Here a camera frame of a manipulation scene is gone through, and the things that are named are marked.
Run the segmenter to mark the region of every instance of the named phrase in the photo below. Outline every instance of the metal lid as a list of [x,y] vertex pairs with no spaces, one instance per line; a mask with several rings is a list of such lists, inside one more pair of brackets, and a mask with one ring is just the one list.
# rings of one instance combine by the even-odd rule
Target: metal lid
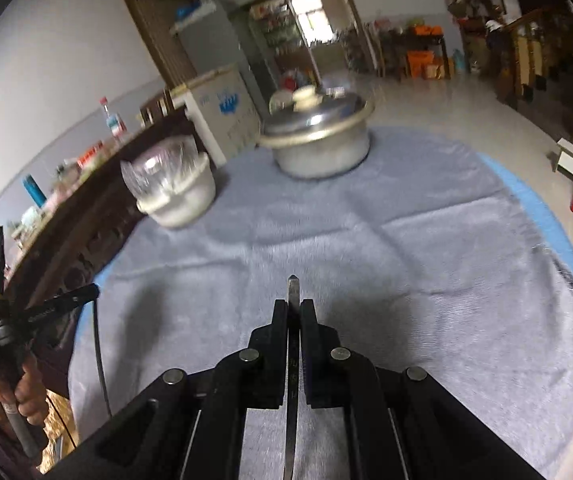
[[317,94],[307,86],[293,93],[293,104],[276,112],[265,121],[267,137],[310,133],[340,122],[364,108],[364,100],[352,92]]

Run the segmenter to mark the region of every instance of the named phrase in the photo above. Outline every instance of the person's hand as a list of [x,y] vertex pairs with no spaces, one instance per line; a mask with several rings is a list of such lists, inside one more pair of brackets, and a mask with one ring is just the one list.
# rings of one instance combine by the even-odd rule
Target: person's hand
[[42,426],[48,415],[46,402],[46,388],[42,384],[42,374],[38,370],[38,362],[33,354],[29,353],[22,363],[24,375],[13,393],[9,384],[0,377],[0,428],[15,439],[15,432],[9,423],[1,402],[18,404],[18,411],[34,426]]

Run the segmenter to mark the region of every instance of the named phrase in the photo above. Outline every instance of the purple sleeve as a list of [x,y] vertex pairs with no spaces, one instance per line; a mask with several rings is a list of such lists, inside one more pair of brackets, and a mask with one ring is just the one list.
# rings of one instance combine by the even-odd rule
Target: purple sleeve
[[34,480],[42,474],[31,465],[22,447],[0,430],[0,474],[6,480]]

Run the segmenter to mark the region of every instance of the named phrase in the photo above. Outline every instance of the wire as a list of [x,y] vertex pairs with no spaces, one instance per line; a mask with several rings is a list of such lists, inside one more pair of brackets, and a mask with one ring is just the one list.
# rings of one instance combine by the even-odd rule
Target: wire
[[100,327],[98,326],[98,300],[93,300],[93,340],[95,343],[95,361],[98,366],[98,376],[100,377],[100,387],[104,396],[104,404],[108,418],[112,418],[111,406],[108,403],[108,390],[104,378],[104,367],[102,366],[102,352],[100,352]]
[[60,422],[64,426],[64,429],[66,430],[66,434],[69,436],[69,440],[71,441],[71,444],[73,444],[73,449],[76,449],[77,446],[75,445],[75,441],[73,440],[73,437],[71,436],[71,432],[69,431],[69,428],[66,427],[66,423],[65,423],[64,419],[62,418],[62,416],[60,415],[60,412],[57,411],[57,408],[55,407],[55,403],[51,400],[51,397],[49,397],[49,396],[46,396],[46,400],[48,400],[51,403],[51,406],[55,410],[55,413],[57,413],[57,416],[60,417]]

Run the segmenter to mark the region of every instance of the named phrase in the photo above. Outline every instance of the clear plastic cover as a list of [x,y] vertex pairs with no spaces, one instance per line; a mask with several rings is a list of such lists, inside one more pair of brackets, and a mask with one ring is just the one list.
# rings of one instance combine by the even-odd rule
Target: clear plastic cover
[[132,163],[123,160],[122,178],[139,202],[162,200],[180,189],[196,170],[198,147],[193,137],[170,137]]

